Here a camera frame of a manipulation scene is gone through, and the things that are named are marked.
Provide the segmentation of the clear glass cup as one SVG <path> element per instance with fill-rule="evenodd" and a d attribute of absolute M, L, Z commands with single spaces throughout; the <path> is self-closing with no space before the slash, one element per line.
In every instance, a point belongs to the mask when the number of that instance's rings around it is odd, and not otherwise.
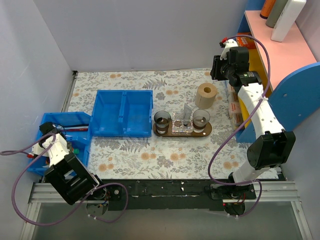
<path fill-rule="evenodd" d="M 210 114 L 204 109 L 197 109 L 193 113 L 193 131 L 201 133 L 210 121 Z"/>

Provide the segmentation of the white toothpaste tube black cap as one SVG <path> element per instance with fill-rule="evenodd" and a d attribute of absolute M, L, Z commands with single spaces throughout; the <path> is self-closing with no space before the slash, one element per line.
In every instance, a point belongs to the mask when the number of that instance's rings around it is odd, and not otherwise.
<path fill-rule="evenodd" d="M 184 126 L 187 126 L 189 124 L 192 111 L 193 109 L 185 103 L 183 108 L 183 125 Z"/>

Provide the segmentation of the clear acrylic holder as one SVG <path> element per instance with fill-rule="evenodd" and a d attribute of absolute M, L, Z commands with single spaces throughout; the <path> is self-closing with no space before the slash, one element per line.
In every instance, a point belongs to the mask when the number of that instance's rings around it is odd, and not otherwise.
<path fill-rule="evenodd" d="M 182 112 L 173 112 L 171 116 L 171 133 L 177 136 L 188 136 L 193 132 L 193 118 L 190 117 L 190 122 L 187 126 L 183 124 L 183 113 Z"/>

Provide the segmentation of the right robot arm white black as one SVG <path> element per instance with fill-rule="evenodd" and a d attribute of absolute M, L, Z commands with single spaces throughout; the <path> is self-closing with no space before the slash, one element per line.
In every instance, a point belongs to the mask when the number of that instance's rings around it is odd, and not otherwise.
<path fill-rule="evenodd" d="M 249 51 L 246 47 L 225 46 L 221 55 L 213 58 L 211 76 L 218 81 L 228 80 L 244 103 L 256 140 L 247 149 L 247 161 L 231 174 L 226 186 L 227 195 L 237 199 L 258 176 L 287 162 L 296 136 L 286 131 L 277 120 L 259 74 L 249 70 Z"/>

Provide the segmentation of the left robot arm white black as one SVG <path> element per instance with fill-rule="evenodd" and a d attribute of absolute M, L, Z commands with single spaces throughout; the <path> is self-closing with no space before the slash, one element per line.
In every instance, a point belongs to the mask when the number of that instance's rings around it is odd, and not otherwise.
<path fill-rule="evenodd" d="M 49 167 L 44 176 L 61 197 L 69 205 L 73 205 L 88 193 L 95 200 L 103 199 L 107 193 L 106 187 L 73 153 L 62 131 L 52 122 L 43 123 L 39 130 L 44 137 L 39 146 L 48 148 Z"/>

